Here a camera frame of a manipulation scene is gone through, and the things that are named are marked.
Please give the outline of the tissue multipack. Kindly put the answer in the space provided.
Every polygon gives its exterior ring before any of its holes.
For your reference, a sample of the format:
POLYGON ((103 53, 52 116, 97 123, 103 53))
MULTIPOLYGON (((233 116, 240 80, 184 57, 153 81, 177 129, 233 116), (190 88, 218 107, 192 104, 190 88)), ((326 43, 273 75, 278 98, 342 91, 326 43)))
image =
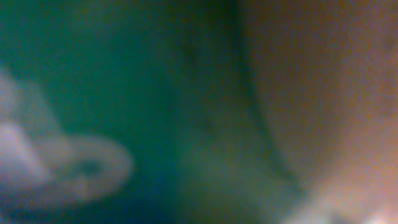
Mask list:
POLYGON ((2 223, 396 223, 396 1, 2 1, 2 223))

